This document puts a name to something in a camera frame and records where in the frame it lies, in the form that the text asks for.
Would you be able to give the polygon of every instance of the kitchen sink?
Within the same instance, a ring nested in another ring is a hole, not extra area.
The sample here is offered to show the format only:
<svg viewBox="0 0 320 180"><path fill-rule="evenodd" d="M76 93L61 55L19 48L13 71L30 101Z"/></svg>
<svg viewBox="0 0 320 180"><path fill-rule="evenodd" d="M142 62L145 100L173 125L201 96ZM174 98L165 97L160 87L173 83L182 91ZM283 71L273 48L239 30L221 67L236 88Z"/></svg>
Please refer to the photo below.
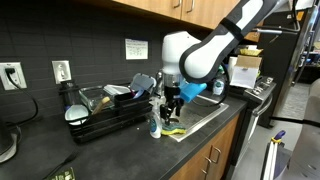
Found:
<svg viewBox="0 0 320 180"><path fill-rule="evenodd" d="M217 103L217 101L198 95L195 102L203 105L210 105L212 103ZM229 105L221 103L219 106L213 107L202 107L194 102L185 103L181 109L180 117L174 117L179 119L180 124L182 124L187 132L185 134L174 134L170 135L171 138L178 142L181 142L194 132L198 131L202 126L208 122L214 120L219 114L224 112Z"/></svg>

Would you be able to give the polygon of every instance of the black countertop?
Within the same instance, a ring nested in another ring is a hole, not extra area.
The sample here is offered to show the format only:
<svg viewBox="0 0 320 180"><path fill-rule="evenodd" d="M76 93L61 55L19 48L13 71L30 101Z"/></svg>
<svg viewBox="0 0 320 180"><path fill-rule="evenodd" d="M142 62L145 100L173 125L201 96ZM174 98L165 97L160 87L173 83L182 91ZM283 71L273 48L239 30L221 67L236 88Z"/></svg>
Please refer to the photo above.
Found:
<svg viewBox="0 0 320 180"><path fill-rule="evenodd" d="M63 115L31 123L22 128L17 155L0 165L0 179L42 179L74 149L80 154L61 170L73 167L77 180L168 179L246 104L231 97L225 103L226 111L179 143L165 136L152 138L143 122L77 146Z"/></svg>

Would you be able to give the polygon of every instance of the wall outlet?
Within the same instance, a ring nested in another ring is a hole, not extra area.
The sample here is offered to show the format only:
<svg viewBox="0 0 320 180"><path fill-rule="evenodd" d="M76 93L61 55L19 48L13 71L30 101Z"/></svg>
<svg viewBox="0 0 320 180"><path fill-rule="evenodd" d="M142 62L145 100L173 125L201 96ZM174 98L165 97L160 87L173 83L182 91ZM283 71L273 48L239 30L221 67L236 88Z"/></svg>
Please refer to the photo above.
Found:
<svg viewBox="0 0 320 180"><path fill-rule="evenodd" d="M71 71L68 60L52 61L52 66L56 84L60 84L61 81L71 80Z"/></svg>
<svg viewBox="0 0 320 180"><path fill-rule="evenodd" d="M17 85L21 88L27 88L26 81L24 79L24 75L21 68L20 62L8 62L8 63L0 63L0 76L2 80L2 84L5 90L13 90L17 89L8 79L5 69L14 68L15 73L11 74L10 77Z"/></svg>

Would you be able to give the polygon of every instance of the wooden cabinet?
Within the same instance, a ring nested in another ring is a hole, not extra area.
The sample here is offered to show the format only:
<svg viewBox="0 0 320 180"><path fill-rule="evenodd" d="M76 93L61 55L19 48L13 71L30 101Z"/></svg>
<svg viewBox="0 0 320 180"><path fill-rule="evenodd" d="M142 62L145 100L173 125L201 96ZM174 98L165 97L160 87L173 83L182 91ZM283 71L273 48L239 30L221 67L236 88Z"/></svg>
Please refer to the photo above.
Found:
<svg viewBox="0 0 320 180"><path fill-rule="evenodd" d="M113 0L175 19L181 18L182 0Z"/></svg>
<svg viewBox="0 0 320 180"><path fill-rule="evenodd" d="M238 2L239 0L184 0L181 20L214 29Z"/></svg>
<svg viewBox="0 0 320 180"><path fill-rule="evenodd" d="M257 26L262 26L262 25L263 25L263 21L257 24ZM253 42L258 42L259 38L260 38L260 33L258 32L251 32L244 37L244 39L253 41Z"/></svg>
<svg viewBox="0 0 320 180"><path fill-rule="evenodd" d="M194 155L171 180L220 180L223 176L239 116L231 120Z"/></svg>

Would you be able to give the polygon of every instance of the tile backsplash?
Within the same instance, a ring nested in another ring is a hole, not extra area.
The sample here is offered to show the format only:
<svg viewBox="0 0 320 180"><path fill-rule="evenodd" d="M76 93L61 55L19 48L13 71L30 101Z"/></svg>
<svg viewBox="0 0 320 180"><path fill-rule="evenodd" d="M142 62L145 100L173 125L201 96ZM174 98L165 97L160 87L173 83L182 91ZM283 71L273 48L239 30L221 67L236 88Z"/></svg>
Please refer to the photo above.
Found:
<svg viewBox="0 0 320 180"><path fill-rule="evenodd" d="M155 75L164 35L179 30L188 29L68 1L10 0L0 6L0 62L22 63L27 90L47 117L63 112L51 61L69 60L80 87L127 83L139 72ZM125 38L148 41L148 60L125 60ZM34 111L28 97L2 85L0 102L5 121Z"/></svg>

